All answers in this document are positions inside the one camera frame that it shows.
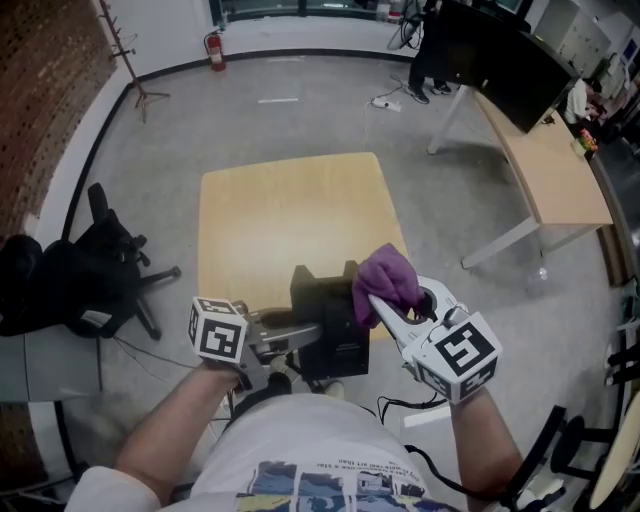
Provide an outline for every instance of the white desk leg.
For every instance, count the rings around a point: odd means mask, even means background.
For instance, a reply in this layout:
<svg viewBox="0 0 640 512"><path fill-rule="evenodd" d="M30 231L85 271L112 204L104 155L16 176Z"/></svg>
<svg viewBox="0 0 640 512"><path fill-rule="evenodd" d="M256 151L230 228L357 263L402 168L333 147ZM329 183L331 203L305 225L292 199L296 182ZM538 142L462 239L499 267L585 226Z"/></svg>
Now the white desk leg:
<svg viewBox="0 0 640 512"><path fill-rule="evenodd" d="M586 235L587 233L591 233L592 231L598 229L599 227L600 226L583 226L579 229L576 229L573 233L558 240L557 242L549 245L548 247L544 247L540 252L542 253L543 256L546 256L547 254L551 254L553 251L557 251L561 247L564 247L565 245L570 244L571 242L577 240L583 235Z"/></svg>
<svg viewBox="0 0 640 512"><path fill-rule="evenodd" d="M429 153L430 155L435 155L436 152L438 151L438 148L442 143L442 139L449 131L449 128L451 127L451 123L453 122L453 118L456 116L456 111L460 107L462 100L469 93L469 91L470 89L466 85L461 85L460 88L458 89L458 92L453 98L453 102L451 103L449 110L447 110L447 113L444 116L444 120L440 125L440 129L432 137L431 142L429 142L429 146L427 146L427 153Z"/></svg>
<svg viewBox="0 0 640 512"><path fill-rule="evenodd" d="M499 253L506 249L511 244L516 243L521 238L524 238L529 233L533 233L540 227L540 224L533 217L529 217L522 221L515 228L510 229L504 235L496 238L489 245L484 246L482 249L478 249L476 252L467 256L462 260L462 268L471 268L478 263L486 260L490 256Z"/></svg>

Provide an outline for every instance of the coat rack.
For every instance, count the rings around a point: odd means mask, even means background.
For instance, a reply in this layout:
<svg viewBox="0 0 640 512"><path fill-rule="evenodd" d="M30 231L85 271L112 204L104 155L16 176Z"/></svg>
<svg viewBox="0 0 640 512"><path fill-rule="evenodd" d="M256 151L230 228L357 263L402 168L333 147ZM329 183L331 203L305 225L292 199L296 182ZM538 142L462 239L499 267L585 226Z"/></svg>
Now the coat rack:
<svg viewBox="0 0 640 512"><path fill-rule="evenodd" d="M142 107L142 122L146 123L147 122L147 106L153 103L154 101L161 100L162 98L168 98L171 95L164 92L147 92L144 89L144 87L142 87L142 83L140 83L140 80L138 79L135 71L133 70L133 67L131 67L131 63L129 62L129 57L127 57L129 53L132 53L135 55L136 51L134 49L125 50L124 46L122 45L122 39L120 38L120 29L116 29L115 27L115 22L117 18L111 17L111 15L109 14L110 6L107 5L107 3L104 0L99 0L99 2L100 2L100 8L102 9L102 14L99 15L98 17L104 18L104 20L107 22L109 31L111 32L111 35L113 36L113 40L115 41L115 44L112 45L113 49L115 50L114 53L112 54L112 58L122 57L122 60L127 66L129 73L131 73L133 86L138 90L138 95L139 95L138 101L136 101L135 108L138 108L139 106Z"/></svg>

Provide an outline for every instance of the white marker cube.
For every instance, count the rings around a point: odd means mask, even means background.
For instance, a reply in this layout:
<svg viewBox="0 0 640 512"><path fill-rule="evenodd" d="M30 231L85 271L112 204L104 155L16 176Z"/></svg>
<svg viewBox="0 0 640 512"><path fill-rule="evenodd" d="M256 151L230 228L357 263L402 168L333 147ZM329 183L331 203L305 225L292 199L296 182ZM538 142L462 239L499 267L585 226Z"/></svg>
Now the white marker cube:
<svg viewBox="0 0 640 512"><path fill-rule="evenodd" d="M437 335L437 329L431 332ZM480 313L445 330L414 355L416 377L450 402L478 391L496 373L502 345Z"/></svg>
<svg viewBox="0 0 640 512"><path fill-rule="evenodd" d="M200 357L240 363L247 325L228 300L193 298L189 339Z"/></svg>

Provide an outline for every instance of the person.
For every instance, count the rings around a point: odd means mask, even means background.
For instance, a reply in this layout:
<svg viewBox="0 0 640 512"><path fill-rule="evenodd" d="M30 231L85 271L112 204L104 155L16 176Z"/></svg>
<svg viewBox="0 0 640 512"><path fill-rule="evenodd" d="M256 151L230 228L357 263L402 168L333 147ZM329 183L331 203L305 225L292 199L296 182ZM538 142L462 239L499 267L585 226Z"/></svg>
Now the person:
<svg viewBox="0 0 640 512"><path fill-rule="evenodd" d="M292 395L285 379L270 376L258 393L273 395L278 381L279 396L252 400L236 414L190 497L168 506L196 443L238 384L232 370L202 363L138 425L113 469L82 475L67 512L455 510L429 499L405 448L370 412L341 400L340 383L329 386L334 396ZM451 418L462 484L504 489L522 459L489 392L451 405ZM486 505L469 504L472 511Z"/></svg>
<svg viewBox="0 0 640 512"><path fill-rule="evenodd" d="M566 107L562 112L562 117L572 132L580 131L587 116L592 121L599 117L600 113L594 102L598 101L601 92L602 86L597 80L578 78L567 95Z"/></svg>
<svg viewBox="0 0 640 512"><path fill-rule="evenodd" d="M422 25L425 37L422 38L420 50L411 62L411 68L409 69L408 92L418 103L423 103L425 105L429 103L429 98L424 93L423 87L426 77L421 71L421 60L425 59L430 51L428 34L434 29L437 11L438 2L436 0L427 0L424 5L424 16ZM444 80L438 80L434 78L431 92L433 92L434 94L451 94L451 88Z"/></svg>

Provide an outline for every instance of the window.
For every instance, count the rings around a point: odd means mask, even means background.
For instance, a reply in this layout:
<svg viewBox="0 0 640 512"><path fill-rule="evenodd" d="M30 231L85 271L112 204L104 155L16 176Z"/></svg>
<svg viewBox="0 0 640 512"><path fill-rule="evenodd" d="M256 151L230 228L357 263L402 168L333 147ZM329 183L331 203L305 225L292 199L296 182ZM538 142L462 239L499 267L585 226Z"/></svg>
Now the window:
<svg viewBox="0 0 640 512"><path fill-rule="evenodd" d="M263 16L339 16L375 19L378 0L210 0L214 24Z"/></svg>

